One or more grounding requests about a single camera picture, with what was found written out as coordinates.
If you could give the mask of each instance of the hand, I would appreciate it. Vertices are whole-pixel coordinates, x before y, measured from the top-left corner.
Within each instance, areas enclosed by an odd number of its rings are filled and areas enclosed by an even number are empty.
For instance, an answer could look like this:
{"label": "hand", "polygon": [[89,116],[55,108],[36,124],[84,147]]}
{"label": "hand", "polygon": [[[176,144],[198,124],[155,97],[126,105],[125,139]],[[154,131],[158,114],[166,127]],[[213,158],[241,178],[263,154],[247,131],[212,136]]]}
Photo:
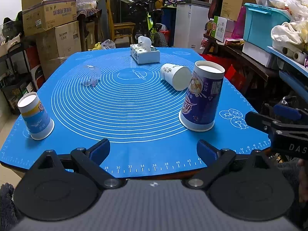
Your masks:
{"label": "hand", "polygon": [[308,161],[299,159],[298,165],[301,167],[298,175],[299,187],[298,195],[299,202],[308,201],[308,174],[305,171],[305,166],[308,166]]}

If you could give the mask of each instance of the bicycle tire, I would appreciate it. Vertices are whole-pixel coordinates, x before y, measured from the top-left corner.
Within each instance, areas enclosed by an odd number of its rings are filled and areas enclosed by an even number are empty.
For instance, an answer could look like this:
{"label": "bicycle tire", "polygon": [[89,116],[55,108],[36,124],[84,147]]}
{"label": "bicycle tire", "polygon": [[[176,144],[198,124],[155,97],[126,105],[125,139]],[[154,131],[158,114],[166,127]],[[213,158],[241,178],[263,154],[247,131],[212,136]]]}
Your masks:
{"label": "bicycle tire", "polygon": [[161,32],[156,32],[154,34],[154,47],[169,47],[165,35]]}

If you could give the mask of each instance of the chair backrest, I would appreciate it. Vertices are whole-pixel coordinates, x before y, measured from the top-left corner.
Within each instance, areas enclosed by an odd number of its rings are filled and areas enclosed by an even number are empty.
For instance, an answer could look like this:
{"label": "chair backrest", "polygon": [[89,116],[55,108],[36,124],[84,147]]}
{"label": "chair backrest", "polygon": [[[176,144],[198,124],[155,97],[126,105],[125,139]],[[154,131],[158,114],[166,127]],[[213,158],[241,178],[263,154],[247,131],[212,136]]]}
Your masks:
{"label": "chair backrest", "polygon": [[110,0],[105,0],[105,1],[106,1],[107,17],[108,17],[109,31],[111,37],[112,33],[114,32],[114,27],[113,27],[112,12],[110,8]]}

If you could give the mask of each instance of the gray ribbed surface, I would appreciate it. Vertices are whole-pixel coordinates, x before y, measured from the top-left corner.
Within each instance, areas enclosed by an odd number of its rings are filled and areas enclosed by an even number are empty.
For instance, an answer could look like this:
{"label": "gray ribbed surface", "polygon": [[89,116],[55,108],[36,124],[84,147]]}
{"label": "gray ribbed surface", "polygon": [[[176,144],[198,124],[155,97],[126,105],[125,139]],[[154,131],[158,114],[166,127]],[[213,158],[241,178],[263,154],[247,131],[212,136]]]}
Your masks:
{"label": "gray ribbed surface", "polygon": [[156,182],[153,187],[153,181],[129,180],[123,188],[105,191],[91,210],[78,217],[59,222],[25,218],[12,231],[298,230],[285,218],[234,219],[216,209],[204,192],[187,189],[179,180]]}

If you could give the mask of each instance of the teal bin lid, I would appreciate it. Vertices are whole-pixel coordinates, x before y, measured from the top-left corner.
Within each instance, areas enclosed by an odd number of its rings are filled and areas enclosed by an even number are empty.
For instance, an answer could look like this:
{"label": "teal bin lid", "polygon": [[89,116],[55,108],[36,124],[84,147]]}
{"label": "teal bin lid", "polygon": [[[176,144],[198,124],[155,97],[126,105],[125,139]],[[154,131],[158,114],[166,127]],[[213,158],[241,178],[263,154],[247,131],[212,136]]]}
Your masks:
{"label": "teal bin lid", "polygon": [[248,7],[248,8],[253,8],[253,9],[259,10],[259,11],[264,11],[264,12],[268,12],[268,11],[276,12],[276,13],[284,15],[289,21],[293,21],[291,14],[287,10],[282,10],[282,9],[278,9],[278,8],[271,8],[271,7],[268,7],[268,6],[262,6],[262,5],[253,4],[253,3],[245,3],[244,6]]}

